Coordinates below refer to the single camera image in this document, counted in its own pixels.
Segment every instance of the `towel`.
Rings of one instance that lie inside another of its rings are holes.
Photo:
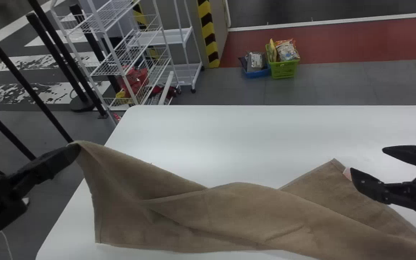
[[[241,182],[205,187],[110,148],[76,143],[97,243],[182,253],[416,259],[416,229],[358,193],[335,159],[279,189]]]

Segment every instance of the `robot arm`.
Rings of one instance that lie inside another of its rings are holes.
[[[383,148],[383,152],[398,160],[416,166],[416,146],[400,145]],[[351,177],[356,189],[384,204],[396,204],[416,211],[416,178],[402,183],[383,183],[379,179],[351,168]]]

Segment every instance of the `white floor marking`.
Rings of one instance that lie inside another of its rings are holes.
[[[302,22],[302,23],[281,23],[279,25],[259,25],[259,26],[236,27],[236,28],[229,28],[227,31],[256,31],[256,30],[267,30],[267,29],[277,29],[277,28],[290,28],[290,27],[302,27],[302,26],[314,26],[314,25],[333,25],[336,23],[358,23],[358,22],[396,20],[396,19],[407,19],[407,18],[416,18],[416,13],[382,15],[382,16],[314,21],[314,22]]]
[[[109,81],[98,81],[97,88],[103,94],[110,86]],[[68,104],[72,86],[68,82],[32,83],[31,86],[45,104]],[[33,103],[33,100],[20,84],[0,84],[0,104]]]
[[[56,6],[63,3],[64,1],[65,0],[57,0]],[[41,5],[41,8],[43,9],[43,11],[46,12],[51,8],[51,2],[52,0],[49,0],[43,5]],[[13,21],[12,23],[4,26],[3,28],[0,29],[0,41],[6,39],[8,36],[20,30],[22,27],[24,27],[27,24],[28,24],[27,18],[25,16],[22,16],[19,19]]]
[[[87,61],[86,66],[91,62],[99,62],[96,55],[92,51],[80,52],[79,56],[83,61]],[[31,69],[56,69],[59,66],[52,57],[51,54],[43,55],[30,55],[30,56],[15,56],[9,58],[20,70],[31,70]],[[8,71],[7,66],[1,62],[0,71]]]
[[[56,30],[56,32],[61,37],[63,43],[66,43],[66,39],[63,36],[62,31],[61,30]],[[72,43],[86,43],[87,42],[85,35],[81,32],[71,34],[70,39],[71,39]],[[39,36],[37,36],[36,38],[34,38],[33,40],[31,40],[29,43],[27,43],[25,45],[25,47],[29,47],[29,46],[44,46],[44,43],[41,40],[41,38]]]

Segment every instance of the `green plastic basket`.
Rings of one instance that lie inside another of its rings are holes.
[[[296,69],[298,67],[299,60],[270,62],[269,55],[267,55],[268,51],[269,51],[269,44],[266,44],[266,56],[267,56],[267,61],[270,65],[272,78],[283,79],[283,78],[294,77],[296,73]]]

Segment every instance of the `white wall trim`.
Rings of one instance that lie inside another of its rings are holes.
[[[407,18],[416,18],[416,13],[372,16],[372,17],[339,19],[339,20],[313,21],[313,22],[302,22],[302,23],[281,23],[279,25],[247,26],[247,27],[229,28],[228,31],[256,31],[256,30],[267,30],[267,29],[277,29],[277,28],[303,27],[303,26],[314,26],[314,25],[333,25],[337,23],[358,23],[358,22],[396,20],[396,19],[407,19]]]

